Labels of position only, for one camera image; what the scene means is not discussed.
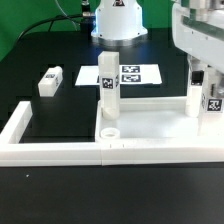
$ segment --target white rectangular block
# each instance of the white rectangular block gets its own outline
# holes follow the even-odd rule
[[[104,51],[98,63],[102,113],[104,118],[114,120],[119,117],[120,105],[119,53]]]
[[[0,144],[19,143],[32,117],[31,104],[21,101],[0,134]]]
[[[41,97],[52,97],[62,82],[62,68],[49,68],[38,84]]]

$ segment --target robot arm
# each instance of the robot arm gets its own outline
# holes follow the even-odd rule
[[[144,39],[147,33],[136,0],[101,0],[96,9],[96,29],[91,34],[94,42],[127,46]]]
[[[222,1],[179,0],[179,3],[174,4],[174,43],[189,55],[224,73],[224,10],[221,10],[223,5],[220,3],[220,10],[204,9],[205,2],[217,8],[217,2]]]
[[[172,12],[174,43],[189,54],[186,114],[198,117],[202,136],[224,136],[223,8],[221,0],[178,0]]]

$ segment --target green background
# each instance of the green background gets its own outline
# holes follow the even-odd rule
[[[92,11],[100,0],[89,0]],[[143,7],[146,28],[171,26],[171,0],[138,0]],[[81,0],[59,0],[67,14],[81,12]],[[12,49],[19,34],[31,24],[61,14],[54,0],[1,0],[0,5],[0,60]],[[48,26],[32,30],[44,31]],[[74,30],[71,22],[57,22],[53,31]]]

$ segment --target white cube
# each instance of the white cube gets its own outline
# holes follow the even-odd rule
[[[49,68],[38,84],[41,97],[53,97],[63,80],[62,68]]]

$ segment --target black surface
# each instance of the black surface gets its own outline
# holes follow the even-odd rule
[[[121,97],[183,96],[186,55],[173,46],[171,30],[153,29],[132,47],[94,45],[78,32],[27,35],[0,63],[1,127],[20,100],[31,100],[33,117],[21,142],[94,141],[98,87],[75,87],[81,65],[97,65],[103,50],[119,51],[121,64],[159,64],[161,86],[122,86]],[[63,67],[54,98],[40,98],[37,84],[49,67]]]
[[[0,169],[0,223],[223,224],[221,168]]]
[[[159,64],[163,85],[122,87],[122,97],[186,94],[186,58],[169,30],[121,48],[122,64]],[[3,126],[19,100],[34,117],[24,142],[93,141],[98,89],[74,87],[80,64],[96,65],[102,48],[75,33],[28,35],[0,63]],[[61,65],[64,81],[52,99],[37,83]],[[223,224],[223,163],[121,167],[0,168],[0,223]]]

